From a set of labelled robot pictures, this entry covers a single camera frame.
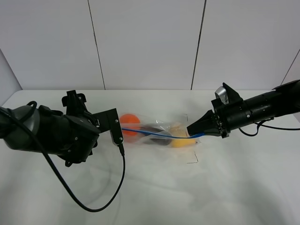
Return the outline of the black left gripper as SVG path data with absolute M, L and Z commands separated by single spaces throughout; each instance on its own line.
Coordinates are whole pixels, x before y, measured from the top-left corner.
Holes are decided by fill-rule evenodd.
M 65 166 L 85 162 L 97 146 L 99 130 L 95 118 L 88 111 L 86 97 L 75 90 L 67 91 L 62 98 L 66 113 L 56 111 L 58 117 L 58 135 L 60 150 L 58 156 L 65 161 Z

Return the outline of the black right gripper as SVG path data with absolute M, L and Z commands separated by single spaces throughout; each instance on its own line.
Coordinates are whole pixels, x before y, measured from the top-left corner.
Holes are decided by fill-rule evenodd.
M 208 110 L 199 120 L 187 126 L 190 136 L 210 135 L 226 138 L 232 130 L 245 126 L 245 102 L 242 98 L 224 104 L 220 98 L 212 100 L 214 112 Z

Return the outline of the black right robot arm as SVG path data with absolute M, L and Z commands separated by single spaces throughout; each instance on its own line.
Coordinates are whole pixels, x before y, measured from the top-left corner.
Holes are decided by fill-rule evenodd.
M 272 91 L 244 100 L 226 83 L 215 91 L 213 109 L 187 127 L 190 136 L 211 135 L 226 138 L 230 132 L 251 124 L 300 111 L 298 80 L 275 87 Z

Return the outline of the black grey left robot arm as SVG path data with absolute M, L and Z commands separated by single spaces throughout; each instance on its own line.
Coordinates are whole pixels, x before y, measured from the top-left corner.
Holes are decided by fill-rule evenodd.
M 91 122 L 85 102 L 84 94 L 71 90 L 62 98 L 65 113 L 38 106 L 35 101 L 16 109 L 4 108 L 10 117 L 1 114 L 0 137 L 13 150 L 41 152 L 33 138 L 13 122 L 15 118 L 33 134 L 47 154 L 63 159 L 66 167 L 85 162 L 97 146 L 100 133 Z

